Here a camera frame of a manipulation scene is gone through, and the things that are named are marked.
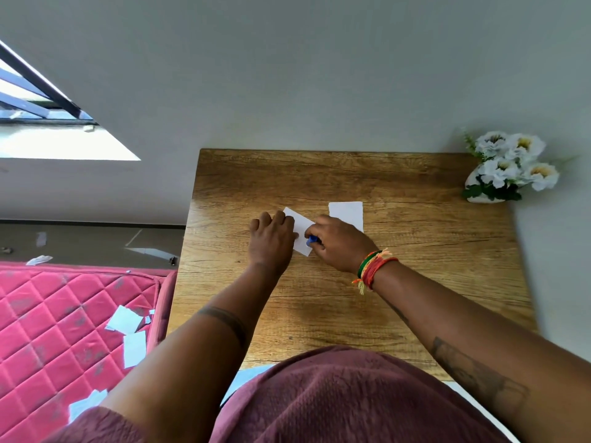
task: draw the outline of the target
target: hand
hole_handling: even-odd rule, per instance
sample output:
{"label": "hand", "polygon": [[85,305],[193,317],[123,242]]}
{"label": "hand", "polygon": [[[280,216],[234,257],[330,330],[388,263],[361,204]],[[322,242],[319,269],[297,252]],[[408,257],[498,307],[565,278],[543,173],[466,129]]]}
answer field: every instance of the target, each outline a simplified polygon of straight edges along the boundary
{"label": "hand", "polygon": [[378,250],[373,241],[351,224],[325,214],[306,230],[306,238],[313,234],[322,241],[311,243],[310,247],[324,262],[340,270],[357,275],[365,257]]}
{"label": "hand", "polygon": [[248,259],[253,265],[261,265],[274,275],[281,276],[291,261],[294,241],[294,219],[277,211],[271,220],[266,211],[250,223],[251,241]]}

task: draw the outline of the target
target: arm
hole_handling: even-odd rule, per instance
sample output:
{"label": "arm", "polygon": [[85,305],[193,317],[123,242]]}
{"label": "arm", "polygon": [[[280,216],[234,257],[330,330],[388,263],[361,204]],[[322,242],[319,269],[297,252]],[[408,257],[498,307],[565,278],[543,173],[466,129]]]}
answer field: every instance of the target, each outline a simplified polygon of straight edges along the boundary
{"label": "arm", "polygon": [[206,442],[246,355],[263,307],[287,268],[294,220],[277,211],[251,222],[249,265],[126,376],[102,406],[149,441]]}
{"label": "arm", "polygon": [[[321,216],[308,234],[329,265],[356,273],[377,249],[352,225]],[[524,441],[591,441],[591,364],[397,261],[373,290],[462,387]]]}

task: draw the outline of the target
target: quilted fabric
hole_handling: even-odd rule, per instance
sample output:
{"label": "quilted fabric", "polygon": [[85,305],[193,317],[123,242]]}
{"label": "quilted fabric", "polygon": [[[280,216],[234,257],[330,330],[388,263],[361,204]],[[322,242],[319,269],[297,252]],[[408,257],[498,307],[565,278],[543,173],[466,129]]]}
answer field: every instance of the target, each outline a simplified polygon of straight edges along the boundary
{"label": "quilted fabric", "polygon": [[[142,316],[156,308],[171,283],[146,272],[0,265],[1,443],[42,440],[67,424],[70,403],[110,391],[131,370],[123,335],[105,326],[118,305]],[[142,323],[154,341],[158,320]]]}

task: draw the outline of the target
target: colorful thread bracelet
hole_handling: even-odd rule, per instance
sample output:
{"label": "colorful thread bracelet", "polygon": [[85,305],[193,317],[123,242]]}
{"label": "colorful thread bracelet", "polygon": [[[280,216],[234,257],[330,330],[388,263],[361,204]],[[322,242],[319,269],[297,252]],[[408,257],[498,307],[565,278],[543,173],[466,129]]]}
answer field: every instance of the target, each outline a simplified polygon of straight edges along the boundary
{"label": "colorful thread bracelet", "polygon": [[381,252],[381,250],[374,250],[372,253],[370,253],[369,255],[367,255],[365,257],[365,259],[363,260],[363,262],[359,265],[359,270],[357,271],[357,278],[361,278],[361,274],[364,271],[364,268],[367,266],[367,264],[369,263],[369,260],[371,260],[374,256],[376,256],[379,252]]}
{"label": "colorful thread bracelet", "polygon": [[361,276],[357,280],[353,281],[353,284],[358,285],[359,293],[361,295],[365,293],[366,287],[372,289],[373,278],[376,272],[388,261],[398,261],[398,258],[392,256],[392,253],[388,252],[388,249],[384,249],[373,255],[369,261],[365,263],[365,266],[361,271]]}

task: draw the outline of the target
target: artificial flower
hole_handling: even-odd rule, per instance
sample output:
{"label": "artificial flower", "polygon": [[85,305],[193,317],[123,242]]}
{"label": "artificial flower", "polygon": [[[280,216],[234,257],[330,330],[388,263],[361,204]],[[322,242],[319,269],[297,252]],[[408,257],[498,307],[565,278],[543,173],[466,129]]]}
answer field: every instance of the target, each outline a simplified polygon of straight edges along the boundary
{"label": "artificial flower", "polygon": [[515,133],[505,140],[503,145],[507,160],[519,159],[521,163],[536,160],[546,147],[540,137]]}
{"label": "artificial flower", "polygon": [[521,178],[525,184],[531,183],[536,191],[553,188],[558,182],[558,171],[548,163],[533,162],[523,168]]}
{"label": "artificial flower", "polygon": [[495,188],[502,188],[507,180],[513,181],[519,176],[520,169],[513,160],[496,157],[480,164],[478,174],[485,184],[492,182]]}
{"label": "artificial flower", "polygon": [[505,146],[505,132],[488,132],[476,139],[475,151],[485,158],[492,158],[501,153]]}

